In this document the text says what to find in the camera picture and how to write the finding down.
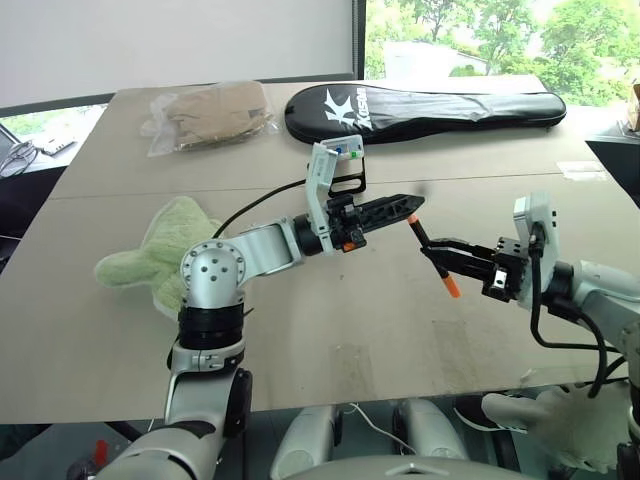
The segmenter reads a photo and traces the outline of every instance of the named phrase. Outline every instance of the red object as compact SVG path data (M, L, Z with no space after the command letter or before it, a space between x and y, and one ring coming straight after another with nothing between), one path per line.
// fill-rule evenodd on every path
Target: red object
M98 440L96 442L96 449L93 452L93 462L96 464L96 467L102 468L107 464L108 449L109 444L104 440Z

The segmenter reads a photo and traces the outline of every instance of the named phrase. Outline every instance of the brown fabric in plastic bag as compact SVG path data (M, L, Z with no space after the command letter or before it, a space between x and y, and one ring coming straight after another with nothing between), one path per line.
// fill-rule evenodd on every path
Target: brown fabric in plastic bag
M260 131L271 118L259 82L214 85L180 95L166 113L179 125L178 150L240 141Z

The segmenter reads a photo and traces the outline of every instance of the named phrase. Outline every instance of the white logo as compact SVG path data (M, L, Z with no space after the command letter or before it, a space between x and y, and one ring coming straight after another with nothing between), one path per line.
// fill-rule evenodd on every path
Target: white logo
M344 123L350 127L353 127L353 124L356 123L361 127L367 127L369 130L373 130L373 127L371 126L371 118L369 117L367 91L362 87L358 87L356 89L356 93L358 113L356 114L356 118L350 118L346 115L349 113L355 113L353 106L351 105L351 96L348 96L342 105L338 105L331 97L331 93L329 93L329 89L327 88L327 99L324 104L331 109L331 112L324 112L327 116L327 120L335 120L338 123Z

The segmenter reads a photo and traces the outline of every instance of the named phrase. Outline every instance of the orange marker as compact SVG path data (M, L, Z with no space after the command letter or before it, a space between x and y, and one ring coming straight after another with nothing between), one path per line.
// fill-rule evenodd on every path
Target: orange marker
M411 230L413 230L413 233L415 233L416 237L418 238L418 241L420 242L420 245L422 245L422 248L424 250L428 249L429 244L431 243L431 240L429 240L429 237L427 236L427 232L425 232L424 228L422 228L422 225L420 224L420 219L418 218L418 216L415 213L412 213L411 215L409 215L409 218L407 218L407 222L409 222L409 225L411 226ZM447 291L449 292L449 294L453 298L459 298L461 295L460 289L458 288L458 284L453 279L453 277L449 274L449 272L438 264L434 263L433 266L436 267L436 270L438 271L438 275L440 275L440 278L442 278L442 281L444 282L444 286L447 287Z
M458 284L450 274L447 274L446 277L443 277L442 282L444 283L444 286L447 287L449 295L451 295L453 298L460 298L461 293L460 289L458 288Z

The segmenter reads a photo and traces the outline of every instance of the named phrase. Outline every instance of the window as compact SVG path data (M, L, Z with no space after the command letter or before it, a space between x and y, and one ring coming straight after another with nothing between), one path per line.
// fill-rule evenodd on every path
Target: window
M367 0L365 79L534 74L571 105L640 78L638 0Z
M22 142L32 140L37 145L56 136L81 141L93 130L106 107L89 105L27 113L1 118L0 123Z

